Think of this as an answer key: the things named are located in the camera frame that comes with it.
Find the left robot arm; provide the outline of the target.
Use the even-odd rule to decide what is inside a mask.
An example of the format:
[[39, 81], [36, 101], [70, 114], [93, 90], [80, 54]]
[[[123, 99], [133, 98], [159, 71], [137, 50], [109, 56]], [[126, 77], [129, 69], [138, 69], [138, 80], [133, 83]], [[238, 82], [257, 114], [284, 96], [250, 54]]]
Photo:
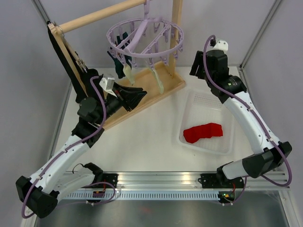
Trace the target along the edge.
[[17, 179], [16, 188], [23, 203], [22, 218], [33, 215], [45, 218], [64, 197], [80, 188], [116, 188], [104, 180], [103, 170], [93, 163], [83, 165], [70, 176], [64, 176], [64, 173], [99, 140], [106, 119], [120, 108], [132, 111], [147, 92], [140, 87], [124, 87], [114, 83], [111, 92], [103, 97], [100, 86], [92, 87], [95, 95], [80, 102], [77, 112], [79, 121], [63, 147], [35, 173]]

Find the aluminium mounting rail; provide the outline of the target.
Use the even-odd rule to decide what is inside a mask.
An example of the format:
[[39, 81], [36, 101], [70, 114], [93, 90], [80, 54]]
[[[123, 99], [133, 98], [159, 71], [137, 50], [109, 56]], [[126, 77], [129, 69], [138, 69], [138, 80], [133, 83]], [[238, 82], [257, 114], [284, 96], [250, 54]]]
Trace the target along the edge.
[[[198, 182], [201, 172], [105, 172], [108, 174], [117, 173], [117, 188], [127, 191], [194, 191], [202, 189]], [[284, 171], [271, 171], [265, 174], [266, 177], [276, 183], [286, 183], [287, 175]], [[275, 186], [263, 177], [247, 178], [246, 190], [282, 190], [282, 187]]]

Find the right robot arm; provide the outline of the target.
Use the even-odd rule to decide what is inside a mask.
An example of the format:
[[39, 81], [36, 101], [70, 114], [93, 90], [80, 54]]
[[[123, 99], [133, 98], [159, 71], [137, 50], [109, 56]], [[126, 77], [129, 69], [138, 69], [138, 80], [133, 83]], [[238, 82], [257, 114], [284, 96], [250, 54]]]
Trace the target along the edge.
[[[249, 140], [253, 154], [217, 168], [216, 181], [226, 187], [236, 178], [263, 177], [279, 187], [292, 182], [287, 156], [292, 151], [288, 141], [282, 142], [261, 119], [242, 80], [231, 75], [228, 57], [222, 50], [197, 51], [190, 75], [206, 81], [211, 93], [232, 113]], [[265, 174], [282, 164], [286, 165], [288, 180], [275, 182]]]

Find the white plastic basket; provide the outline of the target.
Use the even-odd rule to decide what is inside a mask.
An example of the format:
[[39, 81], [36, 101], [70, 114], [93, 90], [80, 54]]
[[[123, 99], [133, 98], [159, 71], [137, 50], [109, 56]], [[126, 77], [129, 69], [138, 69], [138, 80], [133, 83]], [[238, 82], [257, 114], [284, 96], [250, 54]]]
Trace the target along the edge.
[[199, 152], [229, 155], [233, 151], [235, 119], [210, 93], [189, 89], [180, 118], [177, 141]]

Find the purple round clip hanger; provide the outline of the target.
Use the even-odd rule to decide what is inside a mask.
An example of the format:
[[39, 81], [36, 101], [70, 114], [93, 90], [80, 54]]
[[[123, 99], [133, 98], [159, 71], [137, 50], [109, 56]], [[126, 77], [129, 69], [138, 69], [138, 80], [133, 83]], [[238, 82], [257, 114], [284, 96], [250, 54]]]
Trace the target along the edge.
[[[165, 20], [163, 17], [150, 17], [150, 1], [143, 5], [144, 16], [121, 21], [112, 26], [107, 32], [110, 53], [123, 65], [137, 67], [139, 61], [146, 61], [148, 66], [154, 67], [156, 60], [161, 60], [165, 65], [169, 64], [169, 55], [173, 53], [175, 59], [178, 53], [183, 51], [184, 32], [177, 24]], [[170, 38], [173, 29], [179, 31], [177, 45], [170, 48]], [[115, 45], [116, 37], [122, 38], [124, 32], [128, 37], [119, 45]]]

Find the wooden rack base tray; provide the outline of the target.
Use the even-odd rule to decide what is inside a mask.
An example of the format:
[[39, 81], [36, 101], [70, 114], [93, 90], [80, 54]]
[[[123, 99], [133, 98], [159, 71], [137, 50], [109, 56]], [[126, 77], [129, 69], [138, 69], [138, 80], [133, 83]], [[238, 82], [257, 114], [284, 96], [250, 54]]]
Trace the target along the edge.
[[103, 126], [105, 130], [114, 127], [115, 125], [125, 121], [140, 111], [185, 87], [185, 80], [177, 72], [174, 72], [174, 75], [170, 75], [168, 66], [166, 66], [163, 62], [157, 62], [155, 64], [155, 69], [161, 82], [163, 83], [164, 92], [162, 94], [159, 92], [156, 79], [149, 69], [141, 70], [135, 75], [134, 85], [143, 88], [143, 90], [147, 92], [147, 95], [141, 100], [134, 110], [128, 112], [124, 108], [121, 108], [115, 114], [110, 116]]

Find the cream sock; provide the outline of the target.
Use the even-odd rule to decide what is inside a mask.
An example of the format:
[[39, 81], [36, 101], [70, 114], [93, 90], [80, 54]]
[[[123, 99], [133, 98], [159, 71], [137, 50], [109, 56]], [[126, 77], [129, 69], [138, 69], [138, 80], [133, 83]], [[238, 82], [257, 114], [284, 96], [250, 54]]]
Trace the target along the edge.
[[154, 67], [149, 66], [149, 70], [152, 72], [152, 74], [153, 74], [153, 76], [154, 76], [154, 78], [157, 82], [159, 93], [163, 94], [164, 93], [164, 86], [163, 86], [162, 81], [160, 80], [160, 77], [159, 77], [156, 69]]
[[127, 77], [127, 79], [129, 80], [131, 85], [134, 85], [135, 79], [134, 79], [134, 76], [132, 74], [132, 69], [127, 63], [123, 67], [123, 73]]

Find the red sock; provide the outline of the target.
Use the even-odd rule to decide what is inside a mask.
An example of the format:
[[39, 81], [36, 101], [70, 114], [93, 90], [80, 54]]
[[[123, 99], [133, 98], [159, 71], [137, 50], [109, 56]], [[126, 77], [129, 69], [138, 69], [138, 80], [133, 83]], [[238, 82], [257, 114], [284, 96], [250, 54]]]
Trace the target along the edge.
[[183, 130], [183, 136], [186, 142], [193, 144], [199, 141], [200, 139], [222, 137], [223, 129], [220, 124], [208, 123]]

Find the wooden rack top rod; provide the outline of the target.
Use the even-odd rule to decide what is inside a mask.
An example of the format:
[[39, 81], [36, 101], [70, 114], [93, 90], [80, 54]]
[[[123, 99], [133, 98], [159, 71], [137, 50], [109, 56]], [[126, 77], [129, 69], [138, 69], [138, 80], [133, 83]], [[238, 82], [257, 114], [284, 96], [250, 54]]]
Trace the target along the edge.
[[115, 14], [123, 12], [125, 10], [142, 5], [144, 3], [146, 3], [145, 0], [126, 0], [126, 1], [120, 2], [118, 4], [112, 5], [110, 7], [90, 13], [88, 15], [79, 17], [77, 19], [71, 20], [71, 21], [61, 24], [57, 27], [59, 27], [59, 32], [61, 34], [65, 34], [67, 32], [70, 32], [70, 31], [73, 31], [80, 27], [89, 25], [89, 24], [99, 21], [101, 19], [107, 18], [109, 16], [115, 15]]

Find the wooden rack right post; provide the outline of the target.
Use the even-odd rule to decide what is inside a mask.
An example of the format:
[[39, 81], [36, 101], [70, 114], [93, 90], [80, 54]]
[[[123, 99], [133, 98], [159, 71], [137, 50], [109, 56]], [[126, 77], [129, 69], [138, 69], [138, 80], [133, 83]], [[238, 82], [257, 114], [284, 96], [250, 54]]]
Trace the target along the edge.
[[[178, 26], [181, 22], [182, 5], [183, 0], [173, 0], [171, 22], [177, 24]], [[173, 48], [175, 45], [177, 45], [178, 34], [179, 31], [177, 29], [173, 29], [173, 36], [170, 38], [170, 48]], [[175, 69], [176, 59], [173, 53], [171, 53], [169, 55], [168, 73], [172, 78], [174, 78]]]

